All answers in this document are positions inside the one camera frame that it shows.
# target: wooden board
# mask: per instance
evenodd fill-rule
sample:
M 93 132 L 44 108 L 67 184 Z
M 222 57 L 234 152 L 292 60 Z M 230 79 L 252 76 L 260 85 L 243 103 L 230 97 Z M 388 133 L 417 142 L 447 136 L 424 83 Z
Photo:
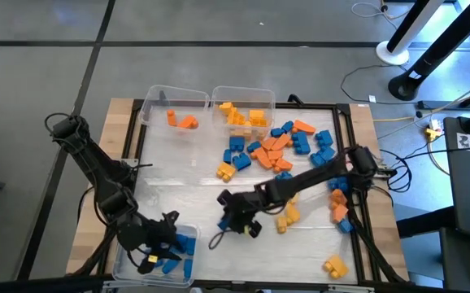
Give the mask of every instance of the wooden board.
M 132 113 L 132 106 L 133 99 L 130 98 L 113 98 L 111 100 L 99 146 L 113 159 L 120 159 L 122 155 L 128 122 Z M 374 155 L 380 157 L 370 108 L 367 105 L 352 104 L 350 105 L 350 110 L 357 143 L 369 147 Z M 140 125 L 136 123 L 135 129 L 139 128 Z M 138 131 L 134 133 L 132 146 L 128 155 L 129 158 L 133 157 L 133 151 L 136 149 Z M 348 144 L 345 121 L 342 123 L 342 134 L 344 142 Z M 382 181 L 375 182 L 375 184 L 386 189 L 386 185 Z M 368 194 L 368 208 L 376 245 L 396 272 L 402 278 L 408 280 L 407 268 L 401 248 L 401 240 L 398 236 L 398 229 L 390 199 L 376 190 L 370 190 Z M 80 223 L 76 229 L 71 255 L 67 263 L 67 273 L 74 272 L 83 265 L 87 257 L 90 256 L 92 251 L 102 240 L 104 231 L 105 228 L 103 224 L 100 223 L 94 215 L 93 195 L 89 194 L 85 198 L 84 206 L 81 211 Z M 107 273 L 110 273 L 112 270 L 116 246 L 116 242 L 111 245 L 106 267 Z M 362 245 L 361 250 L 366 278 L 371 279 L 370 269 L 368 269 L 368 254 L 365 246 Z

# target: transparent container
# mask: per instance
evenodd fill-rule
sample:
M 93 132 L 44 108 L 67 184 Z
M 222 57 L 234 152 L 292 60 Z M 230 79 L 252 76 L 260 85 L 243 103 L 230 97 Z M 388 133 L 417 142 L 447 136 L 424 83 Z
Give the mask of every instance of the transparent container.
M 250 110 L 262 110 L 266 126 L 231 125 L 227 116 L 219 109 L 224 102 L 231 102 L 246 121 Z M 217 86 L 211 96 L 211 120 L 216 128 L 225 129 L 227 135 L 246 136 L 247 139 L 263 138 L 273 127 L 275 119 L 275 93 L 271 90 L 250 89 L 233 86 Z
M 176 88 L 166 85 L 153 85 L 146 94 L 145 102 L 139 111 L 139 120 L 144 125 L 161 128 L 163 131 L 198 131 L 204 128 L 207 119 L 207 108 L 210 96 L 207 93 Z M 167 110 L 176 113 L 177 124 L 186 116 L 192 115 L 198 121 L 196 129 L 184 129 L 168 124 Z
M 137 268 L 130 262 L 127 257 L 126 251 L 118 245 L 117 253 L 115 256 L 115 263 L 112 269 L 112 276 L 116 281 L 126 282 L 132 285 L 143 285 L 143 286 L 165 286 L 173 288 L 187 288 L 194 282 L 194 270 L 197 268 L 196 261 L 199 261 L 197 252 L 199 245 L 199 229 L 195 225 L 178 225 L 176 224 L 177 233 L 183 234 L 188 237 L 196 239 L 195 251 L 192 256 L 186 253 L 178 254 L 182 258 L 179 261 L 177 267 L 174 268 L 168 274 L 164 274 L 162 269 L 163 266 L 154 268 L 152 272 L 147 274 L 139 274 Z M 131 252 L 134 261 L 137 264 L 141 263 L 141 260 L 145 255 L 139 251 Z M 185 278 L 184 265 L 185 260 L 189 259 L 193 261 L 192 272 L 190 278 Z

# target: white base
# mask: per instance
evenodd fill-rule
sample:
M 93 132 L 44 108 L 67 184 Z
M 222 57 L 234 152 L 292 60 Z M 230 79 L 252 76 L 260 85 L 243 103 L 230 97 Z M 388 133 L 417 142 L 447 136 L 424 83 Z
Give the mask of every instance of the white base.
M 390 65 L 403 65 L 408 62 L 408 50 L 403 50 L 397 55 L 393 55 L 387 50 L 389 41 L 383 41 L 376 47 L 376 55 L 381 61 Z

